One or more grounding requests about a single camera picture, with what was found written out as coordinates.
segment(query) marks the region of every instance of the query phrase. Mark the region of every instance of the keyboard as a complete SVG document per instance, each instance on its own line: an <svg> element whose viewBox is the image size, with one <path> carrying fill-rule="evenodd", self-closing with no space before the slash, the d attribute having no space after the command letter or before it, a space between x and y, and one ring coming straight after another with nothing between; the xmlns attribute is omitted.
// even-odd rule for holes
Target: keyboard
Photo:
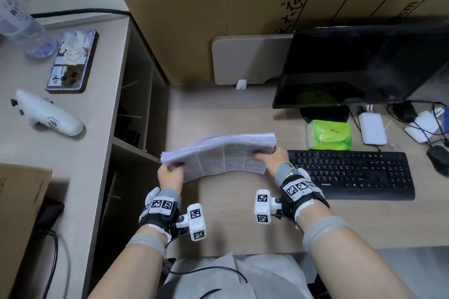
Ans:
<svg viewBox="0 0 449 299"><path fill-rule="evenodd" d="M289 150L295 168L305 169L330 200L414 200L405 153Z"/></svg>

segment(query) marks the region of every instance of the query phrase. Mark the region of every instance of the plastic bottle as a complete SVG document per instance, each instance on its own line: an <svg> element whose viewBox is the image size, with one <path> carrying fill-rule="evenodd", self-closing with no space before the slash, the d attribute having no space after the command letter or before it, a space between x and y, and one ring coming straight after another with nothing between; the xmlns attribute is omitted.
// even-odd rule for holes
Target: plastic bottle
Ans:
<svg viewBox="0 0 449 299"><path fill-rule="evenodd" d="M0 0L0 33L36 58L51 56L58 48L58 42L16 0Z"/></svg>

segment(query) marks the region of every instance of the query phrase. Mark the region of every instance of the hand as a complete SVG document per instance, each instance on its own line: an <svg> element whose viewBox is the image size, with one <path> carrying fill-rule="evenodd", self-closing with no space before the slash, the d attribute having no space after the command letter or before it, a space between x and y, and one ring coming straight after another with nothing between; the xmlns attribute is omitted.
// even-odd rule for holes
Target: hand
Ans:
<svg viewBox="0 0 449 299"><path fill-rule="evenodd" d="M160 189L172 188L178 194L181 194L182 185L184 183L184 171L186 166L182 165L170 170L165 164L161 165L158 170L158 180Z"/></svg>
<svg viewBox="0 0 449 299"><path fill-rule="evenodd" d="M274 152L272 154L262 154L262 153L255 153L253 154L253 158L256 160L262 161L265 163L265 166L268 169L268 172L271 174L271 176L276 175L276 171L278 170L278 166L284 162L289 162L288 158L288 151L280 146L276 146L274 148Z"/></svg>

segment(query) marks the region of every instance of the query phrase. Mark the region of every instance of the newspaper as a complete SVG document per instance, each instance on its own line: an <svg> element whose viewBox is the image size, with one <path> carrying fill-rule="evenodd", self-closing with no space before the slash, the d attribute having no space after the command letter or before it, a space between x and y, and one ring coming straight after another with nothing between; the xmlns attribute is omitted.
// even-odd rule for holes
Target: newspaper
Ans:
<svg viewBox="0 0 449 299"><path fill-rule="evenodd" d="M265 165L252 158L254 152L271 154L276 145L274 133L212 136L187 148L162 152L161 163L187 165L184 182L227 171L265 173Z"/></svg>

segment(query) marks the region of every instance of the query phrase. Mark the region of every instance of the person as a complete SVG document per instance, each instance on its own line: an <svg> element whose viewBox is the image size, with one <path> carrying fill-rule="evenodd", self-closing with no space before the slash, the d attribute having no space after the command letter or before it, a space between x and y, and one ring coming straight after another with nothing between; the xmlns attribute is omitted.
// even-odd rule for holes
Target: person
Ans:
<svg viewBox="0 0 449 299"><path fill-rule="evenodd" d="M255 153L253 157L265 163L281 191L295 182L298 186L301 185L298 182L304 181L301 172L288 162L287 150L281 147L272 154ZM163 195L171 194L175 198L181 194L184 168L180 166L171 171L165 165L160 167L158 179ZM309 250L329 295L333 299L415 298L376 251L328 207L320 192L318 189L306 196L305 201L294 202L290 209L285 209L284 205L287 205L283 203L282 211L291 211L291 217L296 219L305 234L304 240L308 238L306 250ZM323 229L323 222L330 224ZM161 233L154 227L144 224L137 235L150 237L149 240L157 239L160 244L153 240L148 244L138 239L129 243L98 282L89 299L149 299L156 295L165 255L158 246L165 246L168 238L166 232ZM314 234L311 239L308 236L310 232ZM206 260L199 266L203 265L229 266L238 270L245 279L227 269L203 270L166 281L157 298L312 298L304 274L290 256L234 258L229 253L216 260ZM177 269L184 268L181 262Z"/></svg>

